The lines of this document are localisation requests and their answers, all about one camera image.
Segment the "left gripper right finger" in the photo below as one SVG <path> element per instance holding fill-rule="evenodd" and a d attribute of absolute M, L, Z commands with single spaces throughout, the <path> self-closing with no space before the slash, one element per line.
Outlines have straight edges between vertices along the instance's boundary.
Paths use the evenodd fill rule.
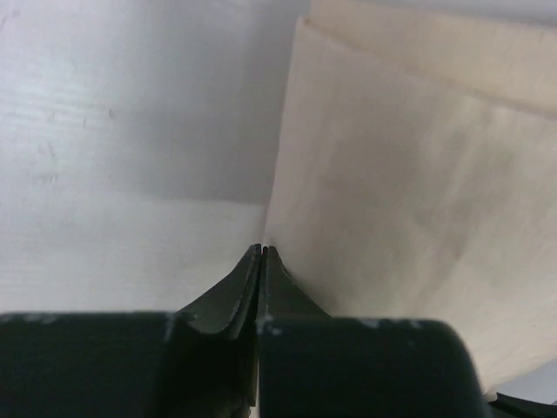
<path fill-rule="evenodd" d="M 333 318 L 263 251 L 259 312 L 263 417 L 480 417 L 460 337 L 435 320 Z"/>

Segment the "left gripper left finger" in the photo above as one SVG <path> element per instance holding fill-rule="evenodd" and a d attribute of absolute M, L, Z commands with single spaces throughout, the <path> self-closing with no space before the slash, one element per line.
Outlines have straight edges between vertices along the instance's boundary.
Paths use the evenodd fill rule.
<path fill-rule="evenodd" d="M 4 417 L 241 415 L 254 403 L 260 245 L 178 311 L 5 313 Z"/>

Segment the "beige cloth surgical kit roll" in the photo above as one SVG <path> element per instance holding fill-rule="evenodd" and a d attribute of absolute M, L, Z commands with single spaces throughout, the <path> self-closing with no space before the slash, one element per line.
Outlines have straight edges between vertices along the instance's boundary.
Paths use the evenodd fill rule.
<path fill-rule="evenodd" d="M 328 312 L 556 357 L 556 29 L 358 1 L 296 27 L 265 241 Z"/>

